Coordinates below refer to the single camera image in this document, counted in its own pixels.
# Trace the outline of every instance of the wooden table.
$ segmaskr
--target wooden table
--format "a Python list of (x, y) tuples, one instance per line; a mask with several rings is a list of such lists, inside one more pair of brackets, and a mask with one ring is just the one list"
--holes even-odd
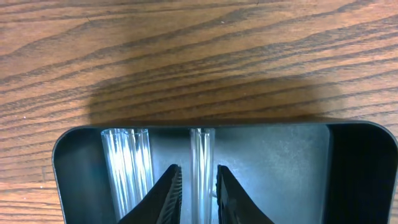
[(74, 126), (311, 115), (398, 136), (398, 4), (1, 0), (0, 71), (0, 223), (63, 223), (51, 156)]

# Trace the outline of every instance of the test tube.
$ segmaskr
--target test tube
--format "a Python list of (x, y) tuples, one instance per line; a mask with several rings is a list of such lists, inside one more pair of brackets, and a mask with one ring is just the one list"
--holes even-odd
[(213, 150), (215, 130), (190, 130), (192, 174), (192, 224), (211, 224)]
[(111, 128), (101, 137), (118, 222), (154, 184), (148, 130)]

